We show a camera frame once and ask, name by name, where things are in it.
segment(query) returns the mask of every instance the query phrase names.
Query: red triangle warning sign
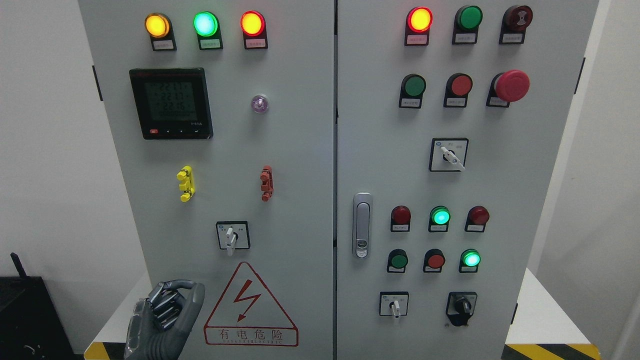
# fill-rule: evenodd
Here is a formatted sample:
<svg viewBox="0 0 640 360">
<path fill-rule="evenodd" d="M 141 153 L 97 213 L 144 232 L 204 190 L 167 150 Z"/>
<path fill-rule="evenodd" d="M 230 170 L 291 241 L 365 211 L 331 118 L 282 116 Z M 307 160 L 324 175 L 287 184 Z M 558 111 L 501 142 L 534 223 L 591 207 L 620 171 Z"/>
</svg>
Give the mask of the red triangle warning sign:
<svg viewBox="0 0 640 360">
<path fill-rule="evenodd" d="M 249 263 L 238 264 L 204 325 L 209 345 L 298 346 L 298 328 Z"/>
</svg>

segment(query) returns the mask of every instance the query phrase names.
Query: yellow terminal block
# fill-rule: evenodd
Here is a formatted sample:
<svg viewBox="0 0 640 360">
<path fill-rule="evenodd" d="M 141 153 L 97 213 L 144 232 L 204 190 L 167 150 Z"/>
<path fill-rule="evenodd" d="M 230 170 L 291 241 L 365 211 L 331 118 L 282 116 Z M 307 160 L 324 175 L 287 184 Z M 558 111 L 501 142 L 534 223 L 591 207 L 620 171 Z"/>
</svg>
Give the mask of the yellow terminal block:
<svg viewBox="0 0 640 360">
<path fill-rule="evenodd" d="M 175 177 L 180 181 L 180 184 L 178 184 L 178 189 L 182 191 L 180 201 L 187 202 L 191 200 L 193 194 L 196 193 L 196 188 L 193 184 L 193 169 L 189 165 L 186 165 Z"/>
</svg>

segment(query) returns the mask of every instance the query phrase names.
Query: digital power meter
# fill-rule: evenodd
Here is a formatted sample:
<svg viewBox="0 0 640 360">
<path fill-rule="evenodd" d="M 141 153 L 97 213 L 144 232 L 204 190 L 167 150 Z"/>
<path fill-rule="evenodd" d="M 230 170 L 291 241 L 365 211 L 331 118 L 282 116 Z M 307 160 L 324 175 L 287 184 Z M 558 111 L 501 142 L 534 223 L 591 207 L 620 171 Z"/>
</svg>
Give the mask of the digital power meter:
<svg viewBox="0 0 640 360">
<path fill-rule="evenodd" d="M 142 137 L 209 139 L 213 136 L 204 69 L 129 71 Z"/>
</svg>

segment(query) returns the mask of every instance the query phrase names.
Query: black and yellow hazard stripe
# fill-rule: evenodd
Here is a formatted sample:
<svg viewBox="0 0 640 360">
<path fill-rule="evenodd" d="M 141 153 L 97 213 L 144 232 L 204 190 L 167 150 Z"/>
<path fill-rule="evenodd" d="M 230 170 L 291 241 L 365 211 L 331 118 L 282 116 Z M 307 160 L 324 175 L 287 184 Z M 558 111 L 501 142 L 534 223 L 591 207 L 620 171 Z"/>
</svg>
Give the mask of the black and yellow hazard stripe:
<svg viewBox="0 0 640 360">
<path fill-rule="evenodd" d="M 124 343 L 92 343 L 85 360 L 122 360 Z M 512 344 L 505 345 L 502 360 L 601 360 L 593 344 Z"/>
<path fill-rule="evenodd" d="M 122 360 L 124 343 L 91 343 L 84 352 L 84 360 Z"/>
<path fill-rule="evenodd" d="M 505 345 L 502 360 L 601 360 L 593 344 Z"/>
</svg>

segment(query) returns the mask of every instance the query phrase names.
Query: illuminated yellow light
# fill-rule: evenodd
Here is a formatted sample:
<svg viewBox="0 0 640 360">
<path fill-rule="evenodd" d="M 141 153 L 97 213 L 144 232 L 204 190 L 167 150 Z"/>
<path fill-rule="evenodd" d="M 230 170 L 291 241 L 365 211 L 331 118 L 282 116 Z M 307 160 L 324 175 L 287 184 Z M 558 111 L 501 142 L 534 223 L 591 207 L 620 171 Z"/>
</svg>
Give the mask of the illuminated yellow light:
<svg viewBox="0 0 640 360">
<path fill-rule="evenodd" d="M 240 18 L 240 26 L 245 34 L 254 37 L 264 31 L 264 18 L 259 12 L 248 11 Z"/>
<path fill-rule="evenodd" d="M 431 27 L 433 16 L 428 8 L 415 8 L 409 13 L 409 28 L 416 33 L 423 33 Z"/>
<path fill-rule="evenodd" d="M 163 38 L 169 34 L 169 19 L 161 13 L 150 13 L 145 19 L 147 33 L 154 38 Z"/>
</svg>

